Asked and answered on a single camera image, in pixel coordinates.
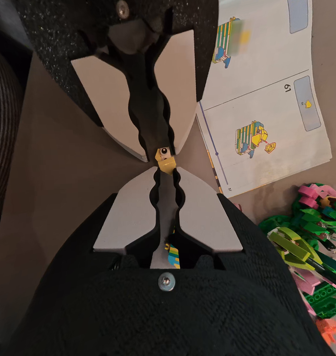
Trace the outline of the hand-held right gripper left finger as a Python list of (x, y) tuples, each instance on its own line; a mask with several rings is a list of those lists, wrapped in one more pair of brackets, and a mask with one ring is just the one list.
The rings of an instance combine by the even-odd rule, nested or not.
[(157, 212), (149, 195), (157, 172), (158, 167), (149, 168), (119, 190), (93, 245), (95, 252), (127, 254), (130, 244), (153, 231)]

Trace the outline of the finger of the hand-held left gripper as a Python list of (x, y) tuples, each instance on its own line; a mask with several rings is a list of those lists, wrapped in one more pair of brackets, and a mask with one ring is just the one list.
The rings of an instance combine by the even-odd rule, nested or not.
[(166, 141), (163, 99), (149, 88), (145, 56), (108, 54), (71, 61), (103, 128), (111, 138), (143, 162), (154, 160), (154, 149)]
[(194, 31), (160, 36), (148, 49), (149, 78), (157, 95), (154, 109), (157, 147), (177, 155), (186, 142), (197, 109)]

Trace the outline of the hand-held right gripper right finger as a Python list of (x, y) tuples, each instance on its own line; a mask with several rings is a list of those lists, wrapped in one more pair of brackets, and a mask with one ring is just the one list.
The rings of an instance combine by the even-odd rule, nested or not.
[(218, 194), (203, 180), (177, 167), (175, 233), (172, 244), (180, 255), (215, 255), (241, 252), (242, 244)]

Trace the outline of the yellow brick fish head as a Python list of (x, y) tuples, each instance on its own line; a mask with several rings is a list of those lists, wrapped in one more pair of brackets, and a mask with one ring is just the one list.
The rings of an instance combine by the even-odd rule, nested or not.
[(163, 147), (157, 149), (155, 159), (158, 163), (160, 170), (170, 176), (173, 175), (173, 171), (176, 168), (176, 162), (174, 155), (171, 154), (169, 147)]

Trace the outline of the instruction booklet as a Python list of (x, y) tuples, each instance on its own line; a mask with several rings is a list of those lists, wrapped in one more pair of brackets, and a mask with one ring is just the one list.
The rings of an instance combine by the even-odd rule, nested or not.
[(312, 1), (219, 1), (198, 122), (230, 198), (329, 162), (313, 82)]

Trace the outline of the grey desk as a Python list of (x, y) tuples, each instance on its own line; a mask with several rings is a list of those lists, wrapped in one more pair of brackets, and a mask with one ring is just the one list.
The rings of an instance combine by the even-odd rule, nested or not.
[[(93, 55), (146, 53), (143, 20)], [(241, 252), (180, 255), (175, 187), (91, 121), (33, 51), (0, 223), (0, 355), (335, 355), (273, 244), (220, 190), (197, 118), (182, 167), (218, 194)], [(93, 245), (119, 190), (152, 167), (156, 227), (127, 254)]]

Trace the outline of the green brick plant model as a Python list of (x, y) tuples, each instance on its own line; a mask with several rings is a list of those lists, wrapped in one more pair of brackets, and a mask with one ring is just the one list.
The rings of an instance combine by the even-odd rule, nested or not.
[(291, 215), (259, 227), (288, 265), (310, 314), (336, 316), (336, 190), (310, 183), (298, 189)]

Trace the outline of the person's striped shirt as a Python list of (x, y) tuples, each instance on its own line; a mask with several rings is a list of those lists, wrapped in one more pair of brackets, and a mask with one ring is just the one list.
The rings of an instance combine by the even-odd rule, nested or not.
[(23, 91), (19, 80), (0, 53), (0, 215), (18, 134)]

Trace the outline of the orange brick separator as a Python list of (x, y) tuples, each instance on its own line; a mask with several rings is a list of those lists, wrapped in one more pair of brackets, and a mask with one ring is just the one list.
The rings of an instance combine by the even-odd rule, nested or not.
[(334, 319), (316, 319), (316, 326), (328, 346), (336, 343), (336, 321)]

